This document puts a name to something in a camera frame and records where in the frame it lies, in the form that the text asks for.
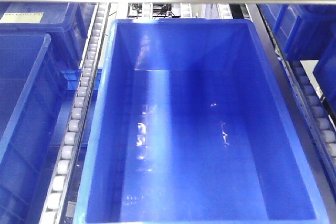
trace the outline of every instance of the white roller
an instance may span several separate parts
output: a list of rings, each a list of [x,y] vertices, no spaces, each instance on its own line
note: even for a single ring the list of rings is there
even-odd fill
[[[64,145],[62,148],[61,157],[63,159],[71,159],[72,150],[73,150],[73,145]]]
[[[97,51],[97,47],[98,47],[97,44],[90,43],[90,44],[89,44],[89,51],[93,51],[93,52],[95,52],[95,51]]]
[[[98,11],[105,10],[105,9],[106,9],[106,5],[99,5],[98,7]]]
[[[316,123],[320,130],[327,130],[329,128],[329,121],[326,118],[317,118]]]
[[[59,175],[67,175],[69,171],[70,160],[60,160],[57,166],[57,173]]]
[[[190,12],[189,11],[184,11],[183,16],[184,17],[190,17]]]
[[[91,68],[83,68],[83,71],[82,71],[82,73],[83,73],[83,76],[84,77],[90,77],[91,76]]]
[[[311,111],[315,118],[322,118],[324,117],[324,111],[322,107],[319,106],[313,106],[311,107]]]
[[[182,6],[182,11],[188,11],[189,12],[189,5],[181,5]]]
[[[74,145],[75,139],[76,139],[76,133],[69,131],[65,133],[64,143],[68,145]]]
[[[87,87],[84,87],[84,86],[80,86],[78,87],[78,92],[77,92],[77,95],[79,97],[85,97],[86,96],[86,91],[88,90]]]
[[[65,176],[56,176],[52,181],[52,188],[54,191],[63,191],[64,189]]]
[[[306,95],[315,94],[315,89],[313,88],[313,86],[310,86],[310,85],[303,86],[303,91],[305,92]]]
[[[97,30],[101,30],[101,23],[95,23],[93,28]]]
[[[326,143],[334,143],[336,140],[336,136],[333,131],[325,130],[321,132],[321,135]]]
[[[69,131],[77,132],[79,130],[79,120],[71,119],[69,121]]]
[[[103,21],[104,21],[104,17],[97,17],[95,20],[95,22],[97,23],[103,23]]]
[[[75,107],[83,108],[85,97],[75,97]]]
[[[99,37],[100,30],[99,29],[92,30],[92,35],[95,36],[95,37]]]
[[[90,77],[82,77],[80,79],[80,85],[83,87],[88,87],[90,82]]]
[[[94,60],[85,60],[85,67],[86,68],[92,68],[93,67],[93,64],[94,64]]]
[[[98,36],[92,36],[92,37],[90,38],[90,43],[98,44],[98,39],[99,39]]]
[[[301,85],[310,85],[310,81],[307,76],[299,76],[298,79]]]
[[[295,67],[295,68],[294,68],[294,73],[295,73],[297,76],[305,76],[305,75],[306,75],[306,72],[305,72],[305,70],[303,69],[303,67]]]
[[[94,60],[95,57],[96,57],[96,52],[88,51],[88,52],[86,53],[86,55],[87,55],[87,58],[88,58],[88,59],[90,59],[90,60]]]
[[[97,12],[97,16],[98,16],[98,17],[104,17],[104,15],[105,15],[105,8],[103,8],[103,10],[99,10],[99,11]]]
[[[327,144],[327,150],[331,156],[336,157],[336,144],[335,143]]]
[[[40,224],[53,224],[56,218],[56,212],[49,211],[43,213]]]
[[[320,100],[316,95],[307,96],[307,101],[310,106],[317,106],[320,104]]]
[[[48,196],[47,207],[52,210],[56,210],[59,207],[59,201],[61,199],[61,193],[52,193]]]
[[[71,112],[72,119],[81,119],[82,118],[82,108],[73,108]]]

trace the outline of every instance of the roller conveyor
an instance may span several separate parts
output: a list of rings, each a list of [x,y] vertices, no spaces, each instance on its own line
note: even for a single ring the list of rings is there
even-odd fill
[[[55,169],[50,180],[40,224],[60,223],[62,218],[63,206],[77,154],[79,153],[87,111],[95,86],[94,80],[98,69],[100,48],[104,40],[109,9],[110,4],[98,4],[91,21],[90,37],[84,49],[85,56],[79,85],[75,93],[66,132],[60,145]]]

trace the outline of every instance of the plastic container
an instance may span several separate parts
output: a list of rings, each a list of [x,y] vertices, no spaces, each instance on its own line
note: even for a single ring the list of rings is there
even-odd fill
[[[287,5],[281,4],[260,4],[259,5],[265,19],[267,20],[268,25],[273,28],[276,21],[278,20],[279,15],[282,15],[282,12],[287,7]]]
[[[94,85],[95,90],[98,90],[100,78],[101,78],[101,72],[102,72],[102,69],[98,69],[96,80],[95,80],[95,85]],[[79,82],[81,69],[62,71],[62,73],[63,73],[64,78],[68,82],[67,90],[76,90],[78,86],[78,82]]]
[[[0,223],[25,223],[66,81],[48,34],[1,33],[0,60]]]
[[[0,31],[42,31],[51,35],[54,55],[62,70],[78,69],[88,34],[94,4],[17,3],[0,7],[5,13],[43,13],[38,23],[1,23]]]
[[[329,223],[248,20],[113,23],[73,223]]]
[[[336,25],[331,27],[331,31],[333,39],[321,60],[316,64],[313,74],[329,106],[336,112]]]
[[[336,14],[336,5],[302,5],[311,13]]]
[[[278,9],[279,5],[262,5],[261,11],[274,24],[270,27],[285,59],[319,60],[333,37],[330,26],[336,14],[313,13],[313,7],[305,5],[283,5],[281,11]]]

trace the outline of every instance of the blue plastic bin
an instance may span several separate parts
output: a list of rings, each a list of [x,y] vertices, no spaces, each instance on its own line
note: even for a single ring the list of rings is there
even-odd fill
[[[259,5],[268,25],[273,28],[276,21],[279,20],[278,17],[282,16],[282,12],[287,7],[287,5],[281,4],[261,4]]]
[[[253,24],[118,20],[74,224],[329,223]]]
[[[96,79],[95,79],[95,85],[94,85],[95,90],[98,90],[101,72],[102,72],[102,69],[101,68],[98,69],[97,74],[96,74]],[[79,83],[81,69],[62,71],[62,73],[63,73],[64,78],[68,82],[67,90],[76,90],[78,83]]]
[[[302,5],[311,13],[336,14],[336,5]]]
[[[0,31],[41,31],[51,35],[54,55],[62,70],[78,69],[88,34],[94,4],[92,3],[10,3],[0,7],[5,13],[40,13],[40,23],[2,23]]]
[[[336,112],[336,24],[331,27],[333,40],[314,68],[313,74],[330,107]]]
[[[0,33],[0,223],[25,223],[66,92],[50,36]]]
[[[322,57],[332,39],[330,26],[336,21],[336,13],[313,13],[306,5],[261,5],[260,9],[286,60]]]

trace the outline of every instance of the white label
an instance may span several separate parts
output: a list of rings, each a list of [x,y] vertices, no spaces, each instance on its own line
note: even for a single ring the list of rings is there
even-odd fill
[[[43,13],[5,13],[0,23],[40,23]]]

